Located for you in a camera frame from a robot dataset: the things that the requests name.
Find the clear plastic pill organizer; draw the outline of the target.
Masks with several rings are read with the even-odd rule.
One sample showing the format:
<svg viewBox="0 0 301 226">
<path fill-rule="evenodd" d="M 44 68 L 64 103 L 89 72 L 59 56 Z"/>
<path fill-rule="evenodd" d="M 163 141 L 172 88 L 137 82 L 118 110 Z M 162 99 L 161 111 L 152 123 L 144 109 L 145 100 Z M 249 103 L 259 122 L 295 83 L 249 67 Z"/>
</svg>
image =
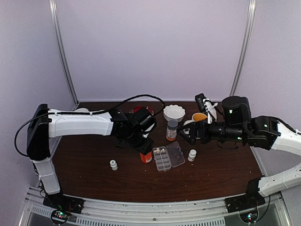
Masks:
<svg viewBox="0 0 301 226">
<path fill-rule="evenodd" d="M 174 141 L 167 146 L 153 148 L 152 154 L 158 172 L 168 171 L 171 168 L 176 168 L 185 163 L 182 149 L 177 141 Z"/>
</svg>

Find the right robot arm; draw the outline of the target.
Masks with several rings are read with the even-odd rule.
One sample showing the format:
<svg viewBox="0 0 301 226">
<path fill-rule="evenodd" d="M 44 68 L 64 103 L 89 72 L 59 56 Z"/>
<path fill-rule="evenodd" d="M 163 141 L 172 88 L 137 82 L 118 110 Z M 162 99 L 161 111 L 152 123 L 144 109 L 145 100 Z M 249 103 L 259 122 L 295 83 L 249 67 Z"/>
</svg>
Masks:
<svg viewBox="0 0 301 226">
<path fill-rule="evenodd" d="M 202 94 L 195 100 L 200 110 L 207 113 L 208 121 L 190 122 L 177 129 L 178 135 L 189 144 L 197 141 L 207 144 L 233 142 L 249 146 L 271 156 L 269 163 L 279 163 L 277 171 L 248 182 L 241 204 L 250 208 L 259 196 L 267 197 L 301 184 L 301 132 L 275 116 L 251 116 L 246 97 L 230 96 L 222 100 L 223 120 L 217 120 L 209 107 L 209 99 Z"/>
</svg>

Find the grey cap pill bottle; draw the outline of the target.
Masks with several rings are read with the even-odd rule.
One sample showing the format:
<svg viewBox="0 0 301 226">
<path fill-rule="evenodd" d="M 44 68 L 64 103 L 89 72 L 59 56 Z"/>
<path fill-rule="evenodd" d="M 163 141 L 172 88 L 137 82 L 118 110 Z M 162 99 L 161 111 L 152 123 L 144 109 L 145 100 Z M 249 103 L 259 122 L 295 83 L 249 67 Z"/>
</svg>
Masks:
<svg viewBox="0 0 301 226">
<path fill-rule="evenodd" d="M 166 138 L 168 141 L 175 141 L 176 136 L 177 136 L 177 127 L 178 127 L 178 122 L 175 120 L 170 120 L 167 123 L 167 128 L 166 128 Z"/>
</svg>

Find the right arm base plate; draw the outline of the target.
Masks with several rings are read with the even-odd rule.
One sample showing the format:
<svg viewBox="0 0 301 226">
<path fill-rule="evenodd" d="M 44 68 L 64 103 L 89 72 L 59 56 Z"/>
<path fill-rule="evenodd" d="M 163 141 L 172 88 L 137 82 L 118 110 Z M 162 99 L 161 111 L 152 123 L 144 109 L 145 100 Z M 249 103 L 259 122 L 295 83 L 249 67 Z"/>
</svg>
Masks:
<svg viewBox="0 0 301 226">
<path fill-rule="evenodd" d="M 265 204 L 265 198 L 259 193 L 247 193 L 235 197 L 225 199 L 225 204 L 228 213 L 256 208 Z"/>
</svg>

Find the orange pill bottle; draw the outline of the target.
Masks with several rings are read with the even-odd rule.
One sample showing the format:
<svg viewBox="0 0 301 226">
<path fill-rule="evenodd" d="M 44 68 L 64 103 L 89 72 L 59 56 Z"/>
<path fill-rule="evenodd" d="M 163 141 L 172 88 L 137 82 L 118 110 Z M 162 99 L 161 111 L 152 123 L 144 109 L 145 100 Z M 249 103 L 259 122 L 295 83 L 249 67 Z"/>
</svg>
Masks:
<svg viewBox="0 0 301 226">
<path fill-rule="evenodd" d="M 152 160 L 152 152 L 149 152 L 147 154 L 140 153 L 140 159 L 143 163 L 149 163 Z"/>
</svg>

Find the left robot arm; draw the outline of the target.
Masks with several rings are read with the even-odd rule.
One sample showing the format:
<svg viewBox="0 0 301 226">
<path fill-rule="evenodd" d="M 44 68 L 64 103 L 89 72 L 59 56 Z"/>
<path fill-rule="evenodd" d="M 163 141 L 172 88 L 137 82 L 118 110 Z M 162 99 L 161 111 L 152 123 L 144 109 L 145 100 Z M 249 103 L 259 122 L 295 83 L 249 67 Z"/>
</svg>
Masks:
<svg viewBox="0 0 301 226">
<path fill-rule="evenodd" d="M 101 111 L 59 111 L 40 104 L 27 129 L 26 153 L 36 167 L 49 201 L 57 209 L 67 206 L 61 194 L 49 149 L 49 139 L 73 135 L 113 136 L 119 145 L 131 147 L 141 154 L 151 151 L 149 137 L 157 120 L 146 107 L 135 113 L 123 113 L 118 108 Z"/>
</svg>

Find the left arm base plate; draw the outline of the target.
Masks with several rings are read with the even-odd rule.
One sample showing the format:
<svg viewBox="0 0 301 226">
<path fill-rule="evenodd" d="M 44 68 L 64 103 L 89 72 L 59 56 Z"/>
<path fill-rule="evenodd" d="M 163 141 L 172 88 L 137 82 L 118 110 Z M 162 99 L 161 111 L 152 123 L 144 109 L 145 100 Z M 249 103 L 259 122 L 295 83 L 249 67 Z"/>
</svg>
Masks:
<svg viewBox="0 0 301 226">
<path fill-rule="evenodd" d="M 80 214 L 84 206 L 84 200 L 66 196 L 63 193 L 46 194 L 43 205 L 60 210 L 64 213 Z"/>
</svg>

